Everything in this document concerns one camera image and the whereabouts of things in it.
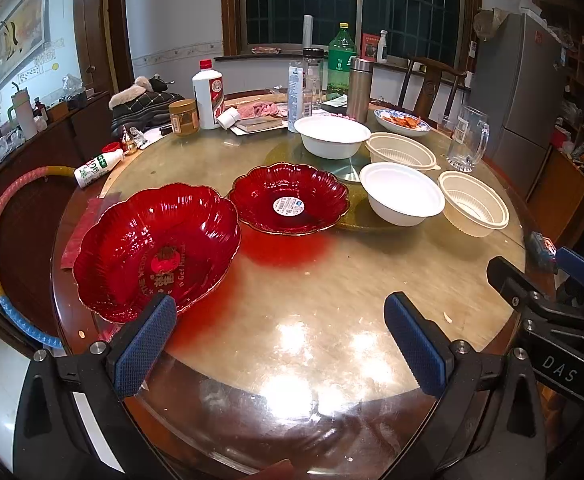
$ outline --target scalloped red bowl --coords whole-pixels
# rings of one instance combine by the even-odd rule
[[[211,187],[140,191],[83,238],[74,263],[79,298],[105,320],[125,323],[164,292],[180,314],[223,279],[240,241],[236,209]]]
[[[239,220],[270,234],[323,231],[349,209],[347,187],[334,175],[286,162],[254,168],[240,176],[227,198],[236,206]]]

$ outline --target glass table top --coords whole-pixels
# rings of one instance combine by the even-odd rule
[[[368,126],[385,131],[372,113]],[[437,156],[441,170],[426,173],[435,181],[451,169],[444,161],[449,139],[433,130],[418,140]],[[137,400],[183,446],[234,470],[252,473],[288,458],[300,476],[378,478],[434,402],[385,327],[385,298],[405,292],[448,338],[483,349],[512,313],[488,285],[486,267],[503,255],[525,268],[530,220],[480,163],[473,175],[509,208],[505,230],[472,238],[443,214],[393,226],[374,214],[356,182],[369,163],[364,145],[350,161],[324,160],[287,130],[166,136],[108,194],[126,200],[186,182],[225,195],[238,176],[279,161],[335,173],[349,188],[350,210],[336,227],[302,237],[242,225],[227,276],[179,318]],[[111,331],[103,320],[98,325]]]

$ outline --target window sill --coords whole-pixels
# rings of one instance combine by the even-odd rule
[[[224,62],[224,61],[240,61],[240,60],[254,60],[254,59],[301,59],[303,56],[300,51],[287,51],[281,52],[281,54],[238,54],[237,56],[219,56],[215,57],[214,61]],[[381,68],[385,70],[391,70],[392,72],[403,72],[406,73],[408,70],[406,67],[399,65],[398,63],[388,61],[387,63],[374,63],[376,68]],[[412,72],[412,75],[423,76],[422,73]],[[454,84],[453,79],[446,79],[443,76],[441,84],[452,86]],[[470,91],[470,88],[465,87],[462,83],[459,83],[459,90]]]

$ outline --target window frame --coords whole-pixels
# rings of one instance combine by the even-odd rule
[[[470,42],[475,38],[472,30],[472,20],[480,8],[482,0],[459,1],[459,28],[456,37],[456,53],[454,56],[454,68],[466,69],[470,62],[468,53]],[[278,47],[284,52],[298,52],[300,43],[258,43],[247,42],[246,0],[223,0],[223,49],[226,56],[239,54],[251,54],[251,49],[256,46]],[[363,30],[363,0],[357,0],[357,23],[355,27],[355,42],[360,50],[361,33]],[[405,64],[405,59],[389,57],[390,61]]]

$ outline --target chair backrest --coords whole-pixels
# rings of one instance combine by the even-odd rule
[[[445,105],[444,111],[445,115],[449,115],[450,110],[452,109],[452,104],[454,103],[454,96],[456,95],[456,89],[458,88],[460,78],[465,78],[465,72],[460,72],[445,63],[427,57],[409,58],[408,71],[405,74],[405,79],[403,79],[403,88],[401,88],[401,96],[399,97],[399,106],[402,108],[404,107],[403,101],[405,101],[405,95],[409,85],[409,77],[411,76],[415,62],[425,65],[427,67],[427,72],[425,72],[423,86],[421,87],[421,92],[419,93],[416,105],[414,106],[414,115],[425,121],[428,120],[429,114],[432,111],[432,106],[434,105],[434,99],[437,98],[443,72],[448,72],[454,76],[454,83],[452,84],[452,89],[447,98],[447,104]]]

